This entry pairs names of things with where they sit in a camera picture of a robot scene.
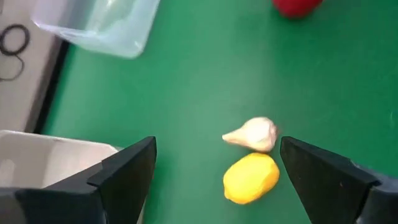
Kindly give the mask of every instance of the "lemon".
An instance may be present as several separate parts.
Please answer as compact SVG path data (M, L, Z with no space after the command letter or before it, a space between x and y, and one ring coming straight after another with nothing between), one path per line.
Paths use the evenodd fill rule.
M270 191L279 179L275 161L266 154L251 153L233 164L224 175L224 195L244 205Z

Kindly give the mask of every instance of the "green table surface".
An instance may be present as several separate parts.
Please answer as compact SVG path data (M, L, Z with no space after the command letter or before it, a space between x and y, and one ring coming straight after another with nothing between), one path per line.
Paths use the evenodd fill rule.
M71 47L44 134L128 146L157 137L146 223L310 223L279 156L249 205L222 178L249 150L221 135L254 116L398 175L398 3L325 1L301 21L270 0L163 0L136 60Z

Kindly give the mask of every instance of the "garlic clove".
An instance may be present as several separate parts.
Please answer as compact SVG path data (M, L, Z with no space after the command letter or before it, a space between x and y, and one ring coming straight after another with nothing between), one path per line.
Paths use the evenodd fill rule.
M268 118L253 118L246 121L241 128L223 135L223 139L230 144L269 152L275 146L277 127Z

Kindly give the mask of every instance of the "white container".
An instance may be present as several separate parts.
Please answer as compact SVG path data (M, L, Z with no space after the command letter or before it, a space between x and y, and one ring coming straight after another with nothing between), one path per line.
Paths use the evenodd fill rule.
M48 187L117 152L108 144L0 131L0 187Z
M160 0L37 0L41 29L84 49L134 58L143 50Z

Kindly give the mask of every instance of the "white surface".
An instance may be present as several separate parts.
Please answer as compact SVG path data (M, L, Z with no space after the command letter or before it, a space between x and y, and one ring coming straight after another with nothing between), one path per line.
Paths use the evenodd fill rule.
M160 0L38 0L33 21L84 49L134 58L143 50Z
M0 187L41 189L117 152L108 144L0 131Z
M39 85L43 84L46 72L56 59L59 41L47 32L40 30L31 20L31 9L36 0L4 0L0 14L0 32L10 24L24 24L30 30L30 44L20 57L25 61L23 74L13 82L0 82L0 129L31 131L27 129L31 111L40 98ZM10 33L6 45L10 48L21 45L24 35L21 32ZM12 77L20 68L20 62L14 57L0 54L0 77Z

